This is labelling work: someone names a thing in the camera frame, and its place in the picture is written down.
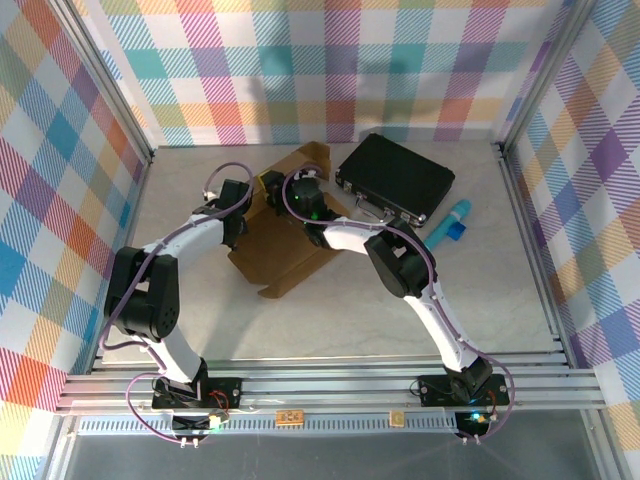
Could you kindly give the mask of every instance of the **aluminum frame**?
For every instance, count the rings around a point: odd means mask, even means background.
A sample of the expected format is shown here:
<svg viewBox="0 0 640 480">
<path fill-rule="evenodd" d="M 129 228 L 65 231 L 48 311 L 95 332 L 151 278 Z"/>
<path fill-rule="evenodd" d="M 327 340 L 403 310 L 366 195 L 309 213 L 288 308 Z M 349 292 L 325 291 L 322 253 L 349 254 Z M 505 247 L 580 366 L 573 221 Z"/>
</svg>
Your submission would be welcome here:
<svg viewBox="0 0 640 480">
<path fill-rule="evenodd" d="M 145 158 L 147 163 L 151 163 L 154 148 L 138 124 L 118 84 L 113 79 L 73 1 L 49 0 L 49 4 L 63 29 L 69 35 L 83 65 L 91 74 L 114 116 L 125 127 L 127 136 L 133 140 L 133 146 L 138 155 Z"/>
</svg>

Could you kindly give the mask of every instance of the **white floor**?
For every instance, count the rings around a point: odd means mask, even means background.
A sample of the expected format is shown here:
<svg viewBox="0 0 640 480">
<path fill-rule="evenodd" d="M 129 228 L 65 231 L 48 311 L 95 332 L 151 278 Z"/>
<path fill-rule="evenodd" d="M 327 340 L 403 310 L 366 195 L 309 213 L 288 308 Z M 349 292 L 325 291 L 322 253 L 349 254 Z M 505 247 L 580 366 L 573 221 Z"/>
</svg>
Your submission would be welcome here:
<svg viewBox="0 0 640 480">
<path fill-rule="evenodd" d="M 434 250 L 445 294 L 471 338 L 488 352 L 544 351 L 551 336 L 491 146 L 487 142 L 408 143 L 452 169 L 453 187 L 419 235 L 468 198 L 467 231 Z M 225 161 L 264 170 L 295 147 L 162 149 L 151 167 L 133 245 L 182 224 L 201 204 L 209 173 Z M 333 167 L 355 145 L 332 148 Z M 225 172 L 234 178 L 239 169 Z M 353 197 L 330 191 L 353 208 Z M 359 219 L 366 219 L 354 212 Z M 413 311 L 381 285 L 365 256 L 343 253 L 279 300 L 259 297 L 219 247 L 180 279 L 179 325 L 206 359 L 437 353 Z M 115 329 L 111 340 L 120 339 Z M 135 348 L 108 352 L 108 362 L 146 361 Z"/>
</svg>

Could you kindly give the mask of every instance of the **cardboard box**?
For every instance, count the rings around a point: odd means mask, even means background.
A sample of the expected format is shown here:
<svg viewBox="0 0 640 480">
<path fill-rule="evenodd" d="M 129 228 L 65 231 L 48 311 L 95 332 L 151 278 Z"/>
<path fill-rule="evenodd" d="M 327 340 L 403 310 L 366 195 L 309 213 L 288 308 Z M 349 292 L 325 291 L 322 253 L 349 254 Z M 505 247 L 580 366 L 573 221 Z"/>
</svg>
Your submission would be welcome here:
<svg viewBox="0 0 640 480">
<path fill-rule="evenodd" d="M 331 173 L 328 145 L 311 142 L 272 165 L 287 175 L 306 164 L 318 165 L 329 180 Z M 330 194 L 324 194 L 329 208 L 348 216 L 347 209 Z M 290 216 L 277 216 L 269 207 L 257 178 L 251 208 L 245 214 L 249 232 L 238 239 L 238 248 L 229 260 L 253 284 L 266 285 L 258 293 L 265 298 L 280 298 L 340 252 L 314 246 L 302 225 Z"/>
</svg>

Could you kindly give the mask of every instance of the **colorful plaid backdrop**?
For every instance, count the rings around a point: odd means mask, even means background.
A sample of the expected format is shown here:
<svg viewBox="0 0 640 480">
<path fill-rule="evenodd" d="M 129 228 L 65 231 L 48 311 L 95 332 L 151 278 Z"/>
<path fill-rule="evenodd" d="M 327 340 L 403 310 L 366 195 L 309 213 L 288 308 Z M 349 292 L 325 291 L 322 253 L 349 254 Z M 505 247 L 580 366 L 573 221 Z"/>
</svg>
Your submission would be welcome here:
<svg viewBox="0 0 640 480">
<path fill-rule="evenodd" d="M 0 479 L 38 469 L 143 167 L 45 0 L 0 0 Z"/>
<path fill-rule="evenodd" d="M 572 1 L 76 3 L 149 136 L 178 146 L 350 142 L 381 125 L 486 138 Z"/>
<path fill-rule="evenodd" d="M 640 478 L 640 0 L 598 2 L 518 159 L 562 321 Z"/>
</svg>

